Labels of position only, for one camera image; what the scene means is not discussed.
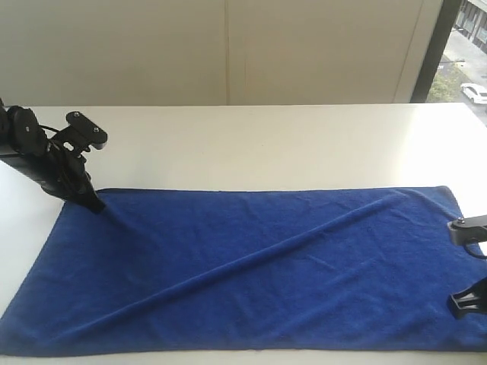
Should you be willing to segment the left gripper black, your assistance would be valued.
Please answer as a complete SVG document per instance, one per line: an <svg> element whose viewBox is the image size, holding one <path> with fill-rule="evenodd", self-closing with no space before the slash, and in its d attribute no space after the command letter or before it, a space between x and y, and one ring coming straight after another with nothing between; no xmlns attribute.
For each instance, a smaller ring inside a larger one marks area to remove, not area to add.
<svg viewBox="0 0 487 365"><path fill-rule="evenodd" d="M41 189L65 201L78 202L89 211L99 214L105 204L91 185L81 156L74 156L58 142L50 142L42 159Z"/></svg>

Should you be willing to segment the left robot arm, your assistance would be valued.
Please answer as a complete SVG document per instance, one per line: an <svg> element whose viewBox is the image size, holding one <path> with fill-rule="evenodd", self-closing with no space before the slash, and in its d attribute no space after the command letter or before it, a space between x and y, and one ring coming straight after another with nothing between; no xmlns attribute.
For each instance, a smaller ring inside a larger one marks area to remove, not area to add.
<svg viewBox="0 0 487 365"><path fill-rule="evenodd" d="M108 134L79 111L65 116L62 130L39 124L30 108L1 106L1 162L56 198L98 214L105 204L85 169L84 152L101 150Z"/></svg>

